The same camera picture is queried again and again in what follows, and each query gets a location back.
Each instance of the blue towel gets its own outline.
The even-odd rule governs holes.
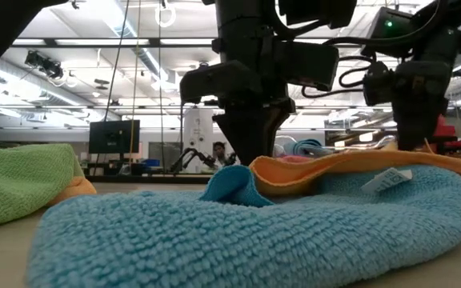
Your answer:
[[[333,154],[331,150],[322,148],[318,140],[307,139],[300,142],[289,142],[284,144],[286,155],[296,155],[309,158],[321,158]]]
[[[49,209],[27,263],[43,287],[338,287],[435,258],[461,243],[461,176],[407,166],[379,194],[377,173],[329,174],[320,194],[274,204],[244,166],[205,193],[79,196]]]

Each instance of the orange towel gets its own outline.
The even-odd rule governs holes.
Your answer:
[[[70,181],[70,184],[62,191],[58,196],[56,196],[53,200],[47,203],[47,206],[53,206],[60,203],[63,200],[67,200],[68,198],[76,197],[79,195],[87,195],[87,194],[96,194],[94,186],[84,177],[74,176]]]
[[[388,167],[426,164],[461,174],[461,159],[422,152],[366,150],[318,159],[256,158],[250,168],[259,193],[265,196],[304,195],[311,183],[325,173],[366,172]]]

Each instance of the white label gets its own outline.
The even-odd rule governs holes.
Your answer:
[[[360,190],[368,194],[376,194],[387,188],[391,188],[394,185],[403,183],[412,179],[411,170],[399,171],[395,168],[389,168],[382,173],[376,175],[373,180],[364,184]]]

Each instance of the metal bar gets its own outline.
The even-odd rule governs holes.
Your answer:
[[[106,109],[106,106],[47,106],[47,105],[0,105],[0,108],[7,109],[23,109],[23,110],[34,110],[34,109]],[[162,107],[165,110],[181,109],[181,106],[166,106]],[[215,109],[218,110],[217,106],[198,106],[199,109]],[[461,106],[449,106],[448,110],[460,109]],[[110,110],[132,110],[133,106],[110,106]],[[135,110],[158,110],[160,105],[147,105],[147,106],[134,106]],[[297,110],[344,110],[344,109],[359,109],[359,110],[391,110],[390,106],[296,106]]]
[[[136,49],[136,42],[139,41],[140,48],[211,48],[210,41],[214,38],[125,38],[121,46],[116,42],[117,38],[18,38],[10,46],[13,48],[131,48]],[[296,38],[303,42],[323,42],[328,37],[306,37]],[[339,44],[338,48],[360,48],[355,44]]]
[[[0,130],[89,130],[87,127],[60,127],[60,126],[44,126],[44,127],[33,127],[33,126],[0,126]],[[142,127],[140,130],[161,130],[161,127]],[[176,127],[165,127],[164,130],[180,130]],[[371,127],[371,128],[281,128],[281,131],[292,131],[292,130],[306,130],[306,131],[345,131],[345,132],[374,132],[374,131],[396,131],[395,128],[385,127]]]

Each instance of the monitor screen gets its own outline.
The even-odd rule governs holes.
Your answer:
[[[90,154],[121,154],[131,150],[133,131],[133,151],[138,153],[140,143],[140,121],[108,121],[90,123]]]

